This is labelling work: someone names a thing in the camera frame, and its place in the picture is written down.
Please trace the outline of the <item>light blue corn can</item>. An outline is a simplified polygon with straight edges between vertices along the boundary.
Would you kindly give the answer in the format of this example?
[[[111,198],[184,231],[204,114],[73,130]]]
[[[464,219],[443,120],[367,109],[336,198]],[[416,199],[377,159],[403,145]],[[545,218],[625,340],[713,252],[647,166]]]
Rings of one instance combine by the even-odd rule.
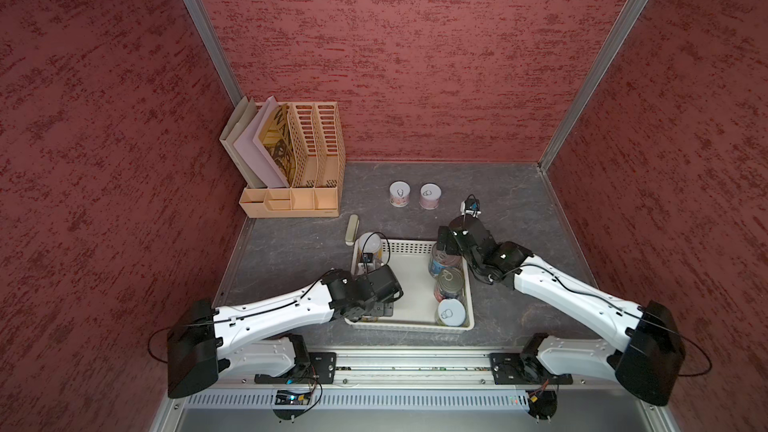
[[[461,267],[461,263],[462,258],[460,256],[439,250],[437,244],[432,245],[428,271],[433,278],[437,278],[447,267]]]

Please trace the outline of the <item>dark navy red can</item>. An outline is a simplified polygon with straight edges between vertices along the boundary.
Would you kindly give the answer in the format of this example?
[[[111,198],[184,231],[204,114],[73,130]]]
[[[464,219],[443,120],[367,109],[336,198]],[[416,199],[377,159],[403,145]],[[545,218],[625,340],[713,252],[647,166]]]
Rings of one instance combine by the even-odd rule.
[[[444,268],[436,278],[434,296],[438,302],[459,299],[465,285],[464,273],[457,267]]]

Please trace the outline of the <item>yellow can with white lid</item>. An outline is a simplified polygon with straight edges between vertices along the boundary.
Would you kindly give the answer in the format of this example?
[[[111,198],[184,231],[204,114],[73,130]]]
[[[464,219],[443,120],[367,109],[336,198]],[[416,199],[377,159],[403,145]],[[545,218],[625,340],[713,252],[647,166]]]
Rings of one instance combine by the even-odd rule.
[[[383,238],[379,232],[366,232],[363,233],[357,240],[358,254],[357,260],[359,260],[362,252],[375,252],[378,255],[379,261],[382,259],[383,250]]]

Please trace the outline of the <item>pink can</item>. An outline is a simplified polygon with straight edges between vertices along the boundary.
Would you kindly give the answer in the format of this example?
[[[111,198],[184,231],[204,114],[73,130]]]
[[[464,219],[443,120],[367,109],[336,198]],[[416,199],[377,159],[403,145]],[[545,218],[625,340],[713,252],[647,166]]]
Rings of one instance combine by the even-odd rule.
[[[411,187],[405,181],[395,181],[389,186],[389,202],[393,207],[406,207],[410,202]]]
[[[420,206],[425,210],[434,210],[439,206],[442,189],[434,183],[426,183],[420,189]]]

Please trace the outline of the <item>green label white-top can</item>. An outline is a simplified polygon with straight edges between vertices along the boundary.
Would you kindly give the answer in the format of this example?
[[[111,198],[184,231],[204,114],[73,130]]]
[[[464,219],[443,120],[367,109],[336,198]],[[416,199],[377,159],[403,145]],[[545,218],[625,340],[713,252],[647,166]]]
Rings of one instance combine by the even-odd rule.
[[[464,304],[459,299],[443,299],[436,309],[436,323],[446,327],[462,327],[467,320]]]

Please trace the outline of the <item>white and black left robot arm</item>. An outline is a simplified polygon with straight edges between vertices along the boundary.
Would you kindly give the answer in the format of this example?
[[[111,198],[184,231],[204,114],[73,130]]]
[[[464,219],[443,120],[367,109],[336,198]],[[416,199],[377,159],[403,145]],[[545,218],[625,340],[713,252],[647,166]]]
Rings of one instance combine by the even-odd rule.
[[[249,364],[243,358],[258,342],[341,318],[357,322],[375,305],[403,295],[395,273],[383,265],[361,275],[331,269],[307,287],[245,305],[215,308],[208,299],[196,301],[166,336],[167,396],[207,389],[224,371]]]

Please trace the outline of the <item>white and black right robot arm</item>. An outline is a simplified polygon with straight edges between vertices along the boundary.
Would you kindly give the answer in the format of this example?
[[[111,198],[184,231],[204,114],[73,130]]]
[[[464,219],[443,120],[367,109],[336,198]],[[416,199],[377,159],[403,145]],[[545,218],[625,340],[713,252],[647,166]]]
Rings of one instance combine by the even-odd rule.
[[[478,281],[545,302],[597,334],[595,340],[535,335],[520,355],[531,381],[588,376],[614,381],[648,404],[669,403],[686,349],[666,306],[642,306],[594,288],[522,245],[496,241],[472,215],[440,227],[437,247],[461,257]]]

